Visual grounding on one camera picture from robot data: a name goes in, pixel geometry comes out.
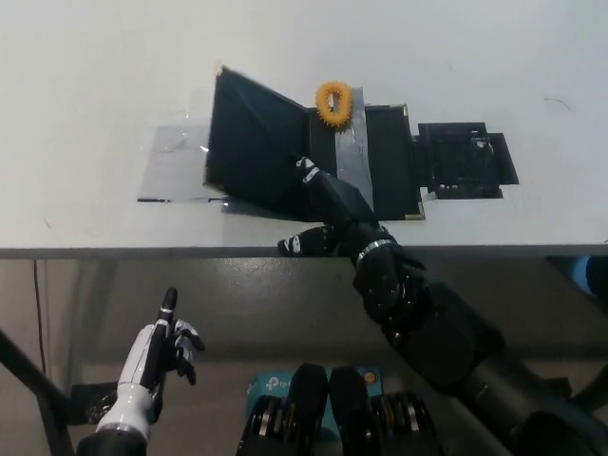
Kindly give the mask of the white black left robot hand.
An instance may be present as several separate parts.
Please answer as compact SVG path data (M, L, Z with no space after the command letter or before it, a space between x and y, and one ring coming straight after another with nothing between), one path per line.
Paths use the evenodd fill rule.
M177 301L177 289L168 288L156 321L146 325L136 337L123 366L120 384L140 385L156 393L170 371L185 377L190 385L196 384L194 357L205 348L194 327L175 317Z

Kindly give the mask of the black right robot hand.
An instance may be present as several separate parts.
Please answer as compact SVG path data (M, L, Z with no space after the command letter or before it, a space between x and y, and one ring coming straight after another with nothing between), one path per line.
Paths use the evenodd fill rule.
M282 239L277 247L286 257L349 257L358 264L367 254L396 243L359 189L321 170L313 161L296 162L313 209L322 225Z

